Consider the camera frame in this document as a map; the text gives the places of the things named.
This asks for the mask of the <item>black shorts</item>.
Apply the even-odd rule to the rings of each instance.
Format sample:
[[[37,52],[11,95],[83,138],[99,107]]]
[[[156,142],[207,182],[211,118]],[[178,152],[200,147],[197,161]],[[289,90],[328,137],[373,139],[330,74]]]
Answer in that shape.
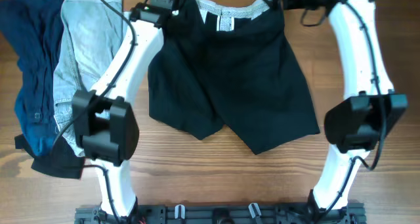
[[[149,115],[197,139],[228,126],[255,154],[320,129],[279,0],[180,0],[148,69]]]

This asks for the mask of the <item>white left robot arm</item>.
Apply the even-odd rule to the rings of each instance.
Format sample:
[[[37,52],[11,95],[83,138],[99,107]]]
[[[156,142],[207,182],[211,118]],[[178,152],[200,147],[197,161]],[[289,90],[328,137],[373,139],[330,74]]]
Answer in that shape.
[[[129,160],[139,128],[133,112],[138,88],[164,43],[163,29],[179,0],[145,0],[128,17],[122,44],[103,76],[72,99],[75,141],[98,175],[101,203],[76,211],[76,223],[142,223]]]

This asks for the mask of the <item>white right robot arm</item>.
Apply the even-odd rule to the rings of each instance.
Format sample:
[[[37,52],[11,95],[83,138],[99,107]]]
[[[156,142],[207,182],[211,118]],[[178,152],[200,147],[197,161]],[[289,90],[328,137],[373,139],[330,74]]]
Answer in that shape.
[[[340,210],[360,166],[373,171],[385,138],[408,107],[388,77],[375,26],[375,0],[283,0],[285,10],[325,9],[334,31],[344,79],[343,101],[324,120],[330,143],[325,165],[311,192],[317,212]]]

